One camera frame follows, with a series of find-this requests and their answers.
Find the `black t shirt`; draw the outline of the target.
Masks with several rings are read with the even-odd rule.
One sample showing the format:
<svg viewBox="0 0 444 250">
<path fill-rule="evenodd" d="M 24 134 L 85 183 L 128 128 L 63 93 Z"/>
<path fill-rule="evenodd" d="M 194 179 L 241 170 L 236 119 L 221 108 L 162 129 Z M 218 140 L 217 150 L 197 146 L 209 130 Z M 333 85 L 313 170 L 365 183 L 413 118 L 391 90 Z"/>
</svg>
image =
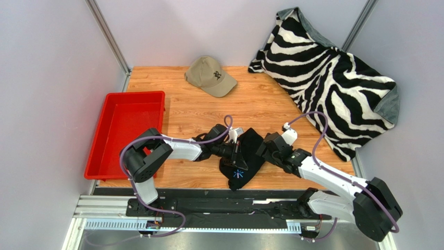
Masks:
<svg viewBox="0 0 444 250">
<path fill-rule="evenodd" d="M 239 190 L 250 182 L 265 162 L 263 157 L 256 155 L 264 139 L 253 128 L 241 134 L 238 140 L 240 153 L 248 170 L 230 166 L 226 158 L 219 161 L 219 170 L 228 179 L 228 186 L 232 191 Z"/>
</svg>

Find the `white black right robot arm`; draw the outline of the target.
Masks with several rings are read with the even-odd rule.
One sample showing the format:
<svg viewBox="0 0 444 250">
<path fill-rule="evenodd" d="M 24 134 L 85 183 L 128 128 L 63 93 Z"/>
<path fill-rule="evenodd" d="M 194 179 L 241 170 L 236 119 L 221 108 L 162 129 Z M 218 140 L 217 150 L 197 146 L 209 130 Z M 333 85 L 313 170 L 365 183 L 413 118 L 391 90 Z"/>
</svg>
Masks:
<svg viewBox="0 0 444 250">
<path fill-rule="evenodd" d="M 398 232 L 403 211 L 387 183 L 374 177 L 366 180 L 323 163 L 312 153 L 293 148 L 297 133 L 289 128 L 267 134 L 257 155 L 284 172 L 310 180 L 329 190 L 309 188 L 297 201 L 314 214 L 329 215 L 354 223 L 373 241 L 381 242 L 389 232 Z"/>
</svg>

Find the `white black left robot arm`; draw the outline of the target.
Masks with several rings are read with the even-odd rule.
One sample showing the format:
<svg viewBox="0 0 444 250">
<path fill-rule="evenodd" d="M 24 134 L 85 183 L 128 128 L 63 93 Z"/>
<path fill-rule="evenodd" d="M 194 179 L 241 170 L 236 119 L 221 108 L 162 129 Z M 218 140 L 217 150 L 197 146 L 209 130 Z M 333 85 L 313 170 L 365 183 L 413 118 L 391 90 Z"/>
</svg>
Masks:
<svg viewBox="0 0 444 250">
<path fill-rule="evenodd" d="M 150 128 L 121 150 L 119 163 L 139 203 L 147 208 L 158 199 L 154 175 L 169 159 L 203 161 L 216 155 L 223 165 L 237 169 L 235 177 L 245 173 L 248 166 L 241 154 L 240 133 L 240 128 L 216 124 L 208 133 L 179 139 Z"/>
</svg>

